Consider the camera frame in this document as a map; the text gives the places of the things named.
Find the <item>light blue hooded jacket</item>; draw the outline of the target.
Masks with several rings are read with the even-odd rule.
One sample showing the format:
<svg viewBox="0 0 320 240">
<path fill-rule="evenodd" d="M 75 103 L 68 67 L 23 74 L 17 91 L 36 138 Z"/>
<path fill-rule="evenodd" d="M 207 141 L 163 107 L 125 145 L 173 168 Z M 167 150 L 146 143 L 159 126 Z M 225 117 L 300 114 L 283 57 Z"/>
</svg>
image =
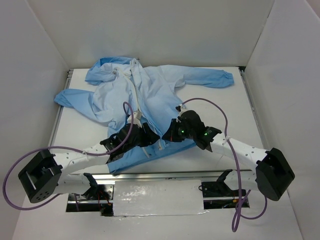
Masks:
<svg viewBox="0 0 320 240">
<path fill-rule="evenodd" d="M 184 85 L 200 85 L 223 89 L 234 84 L 233 75 L 224 70 L 161 65 L 143 67 L 137 59 L 122 56 L 103 57 L 87 72 L 85 81 L 95 91 L 65 89 L 55 102 L 73 108 L 90 120 L 117 133 L 126 122 L 123 103 L 140 111 L 141 122 L 162 136 L 182 103 L 175 89 Z"/>
</svg>

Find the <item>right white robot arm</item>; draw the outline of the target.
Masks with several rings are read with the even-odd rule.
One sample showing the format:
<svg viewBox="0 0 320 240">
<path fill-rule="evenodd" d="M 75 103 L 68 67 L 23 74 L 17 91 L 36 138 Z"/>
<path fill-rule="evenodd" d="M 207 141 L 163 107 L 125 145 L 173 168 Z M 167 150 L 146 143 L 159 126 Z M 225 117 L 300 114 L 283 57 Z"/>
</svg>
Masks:
<svg viewBox="0 0 320 240">
<path fill-rule="evenodd" d="M 251 174 L 241 181 L 272 201 L 278 201 L 295 179 L 292 168 L 279 149 L 256 148 L 227 137 L 221 130 L 206 126 L 193 110 L 183 111 L 173 118 L 162 139 L 174 143 L 189 139 L 202 150 L 229 158 L 237 157 L 239 163 L 251 170 Z"/>
</svg>

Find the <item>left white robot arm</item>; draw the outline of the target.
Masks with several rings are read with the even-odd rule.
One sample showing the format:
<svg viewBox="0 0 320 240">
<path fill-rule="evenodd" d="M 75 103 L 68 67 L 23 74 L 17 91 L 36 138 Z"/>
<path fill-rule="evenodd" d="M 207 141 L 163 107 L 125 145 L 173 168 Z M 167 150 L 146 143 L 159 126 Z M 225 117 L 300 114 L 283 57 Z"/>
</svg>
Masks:
<svg viewBox="0 0 320 240">
<path fill-rule="evenodd" d="M 53 194 L 78 194 L 91 200 L 101 192 L 90 173 L 76 174 L 85 168 L 119 160 L 135 147 L 153 145 L 160 136 L 147 123 L 126 124 L 118 133 L 80 152 L 39 151 L 20 171 L 18 178 L 32 204 Z"/>
</svg>

